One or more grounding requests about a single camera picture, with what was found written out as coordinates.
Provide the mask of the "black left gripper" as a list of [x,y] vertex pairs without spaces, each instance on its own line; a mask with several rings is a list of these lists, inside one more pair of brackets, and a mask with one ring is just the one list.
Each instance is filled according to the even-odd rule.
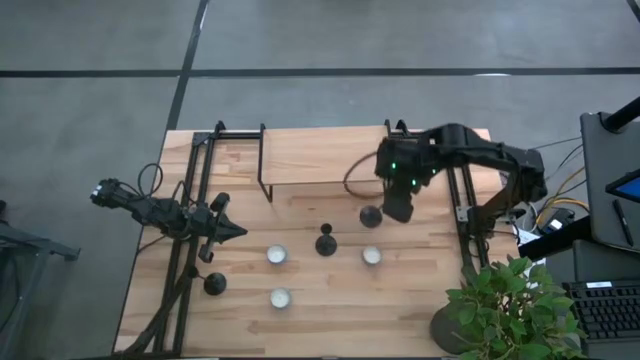
[[211,219],[207,223],[206,227],[206,242],[201,245],[198,257],[203,262],[211,262],[213,259],[213,244],[216,241],[217,227],[220,222],[220,216],[222,215],[222,226],[225,229],[219,233],[219,243],[231,240],[233,238],[245,236],[248,231],[240,225],[232,222],[229,217],[224,214],[226,207],[230,202],[230,195],[226,192],[220,192],[215,199],[211,202],[209,208],[211,211]]

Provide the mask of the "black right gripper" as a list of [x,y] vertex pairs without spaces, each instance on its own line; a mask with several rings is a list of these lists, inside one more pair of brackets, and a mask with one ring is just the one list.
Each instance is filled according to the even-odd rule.
[[408,223],[413,215],[412,193],[429,185],[440,168],[427,158],[427,148],[416,141],[384,138],[376,150],[375,175],[383,182],[382,212]]

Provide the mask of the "black candlestick holder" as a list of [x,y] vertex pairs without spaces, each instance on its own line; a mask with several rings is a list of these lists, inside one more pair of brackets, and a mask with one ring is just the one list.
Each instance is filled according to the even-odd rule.
[[195,266],[190,266],[187,268],[187,276],[191,279],[201,279],[205,293],[210,296],[221,295],[227,288],[227,279],[219,272],[203,276]]
[[361,208],[359,220],[366,228],[373,229],[381,225],[383,214],[379,207],[367,205]]
[[324,223],[320,227],[321,235],[315,242],[316,252],[324,257],[333,255],[337,250],[337,241],[331,235],[333,227],[329,223]]

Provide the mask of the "wooden shelf with black legs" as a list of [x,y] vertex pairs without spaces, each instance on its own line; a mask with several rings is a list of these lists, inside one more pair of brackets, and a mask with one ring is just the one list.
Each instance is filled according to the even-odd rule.
[[343,126],[260,129],[257,183],[268,200],[273,188],[291,185],[359,183],[369,188],[358,197],[376,198],[375,152],[388,127]]

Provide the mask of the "white paper sheet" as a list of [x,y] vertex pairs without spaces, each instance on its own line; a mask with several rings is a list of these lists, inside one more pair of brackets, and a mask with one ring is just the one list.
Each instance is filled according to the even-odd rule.
[[[516,244],[518,246],[518,250],[520,250],[524,245],[528,244],[529,242],[537,240],[540,237],[539,235],[536,235],[533,232],[529,232],[524,229],[521,229],[516,225],[512,225],[512,230],[514,235],[516,236]],[[533,260],[531,256],[528,256],[528,257],[532,260],[533,265],[546,264],[547,258],[540,258],[538,260]]]

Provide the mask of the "dark grey plant pot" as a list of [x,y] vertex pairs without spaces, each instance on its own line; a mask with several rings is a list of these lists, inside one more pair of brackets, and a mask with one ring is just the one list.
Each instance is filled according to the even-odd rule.
[[482,332],[478,332],[473,322],[463,324],[470,308],[465,305],[449,303],[433,316],[429,331],[432,340],[443,351],[460,355],[476,349],[483,342]]

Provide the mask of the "green leafy plant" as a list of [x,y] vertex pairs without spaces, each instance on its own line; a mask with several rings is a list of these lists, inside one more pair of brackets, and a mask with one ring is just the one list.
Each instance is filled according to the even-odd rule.
[[446,291],[458,360],[584,360],[574,301],[544,264],[508,257],[463,273]]

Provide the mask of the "black desk bar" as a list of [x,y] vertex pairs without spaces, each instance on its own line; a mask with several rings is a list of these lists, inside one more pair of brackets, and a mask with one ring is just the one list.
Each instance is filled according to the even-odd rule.
[[560,230],[519,245],[518,253],[521,258],[538,261],[571,248],[577,240],[592,240],[590,216],[585,216]]

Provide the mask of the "black power adapter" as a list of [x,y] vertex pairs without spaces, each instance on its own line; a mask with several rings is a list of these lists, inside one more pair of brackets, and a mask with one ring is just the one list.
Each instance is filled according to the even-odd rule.
[[538,225],[540,234],[549,234],[558,231],[575,221],[576,213],[567,208],[552,207],[549,212],[542,216]]

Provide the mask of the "grey metal stand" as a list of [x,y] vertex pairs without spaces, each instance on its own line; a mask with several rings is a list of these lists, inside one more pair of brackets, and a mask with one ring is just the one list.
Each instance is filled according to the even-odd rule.
[[[33,295],[40,283],[47,260],[59,255],[65,261],[76,261],[80,248],[72,248],[31,233],[12,227],[4,218],[7,203],[0,200],[0,289],[4,278],[3,270],[10,268],[14,275],[15,301],[7,316],[0,324],[0,360],[10,360],[24,326]],[[17,257],[20,253],[30,255],[32,270],[26,279],[22,279]]]

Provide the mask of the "grey stand tray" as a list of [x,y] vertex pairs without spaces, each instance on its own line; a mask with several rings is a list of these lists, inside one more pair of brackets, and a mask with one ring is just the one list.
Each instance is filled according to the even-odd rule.
[[[640,168],[640,121],[619,134],[605,130],[598,114],[580,116],[591,233],[595,241],[611,247],[640,252],[640,203],[605,191],[607,184]],[[628,222],[634,247],[624,237],[612,201],[617,199]]]

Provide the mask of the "black pen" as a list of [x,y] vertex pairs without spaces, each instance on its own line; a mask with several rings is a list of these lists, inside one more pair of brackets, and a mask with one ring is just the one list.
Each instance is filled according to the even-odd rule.
[[617,218],[619,220],[620,226],[622,228],[625,240],[626,240],[627,244],[631,248],[633,248],[634,247],[634,241],[633,241],[633,238],[632,238],[632,234],[631,234],[628,222],[627,222],[626,217],[625,217],[625,215],[623,213],[622,206],[621,206],[620,202],[617,199],[612,201],[612,205],[613,205],[614,211],[616,213],[616,216],[617,216]]

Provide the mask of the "tablet with blue screen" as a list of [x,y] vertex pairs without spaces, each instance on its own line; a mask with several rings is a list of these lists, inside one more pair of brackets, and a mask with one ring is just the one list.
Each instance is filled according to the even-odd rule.
[[605,191],[608,194],[640,203],[640,168],[607,184]]

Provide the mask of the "black computer keyboard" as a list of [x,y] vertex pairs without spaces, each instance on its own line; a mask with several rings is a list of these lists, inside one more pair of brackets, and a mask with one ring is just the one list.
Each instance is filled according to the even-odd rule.
[[640,342],[640,279],[564,282],[586,344]]

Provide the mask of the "black pole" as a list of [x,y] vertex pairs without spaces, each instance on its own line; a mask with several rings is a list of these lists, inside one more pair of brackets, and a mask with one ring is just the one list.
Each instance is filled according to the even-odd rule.
[[619,134],[638,117],[640,117],[640,96],[612,114],[601,113],[600,123],[605,130]]

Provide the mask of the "black metal rig frame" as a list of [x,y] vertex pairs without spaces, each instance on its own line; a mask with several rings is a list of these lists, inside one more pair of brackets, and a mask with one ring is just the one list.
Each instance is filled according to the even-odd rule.
[[[480,200],[500,186],[495,171],[473,166],[450,180],[437,175],[413,200],[410,223],[386,220],[361,225],[369,187],[348,183],[273,188],[268,200],[257,183],[257,130],[177,130],[167,134],[160,155],[161,196],[179,181],[192,185],[193,199],[230,195],[230,219],[245,236],[214,248],[211,263],[198,246],[161,240],[154,229],[141,237],[115,348],[130,348],[169,294],[169,283],[187,266],[202,275],[222,273],[226,290],[210,296],[201,279],[186,289],[149,348],[167,357],[437,357],[429,323],[460,278],[462,254],[454,196],[467,184]],[[315,242],[332,225],[336,252],[319,255]],[[266,257],[275,244],[288,250],[284,264]],[[383,259],[367,266],[361,257],[376,246]],[[291,305],[276,309],[271,291],[286,288]]]

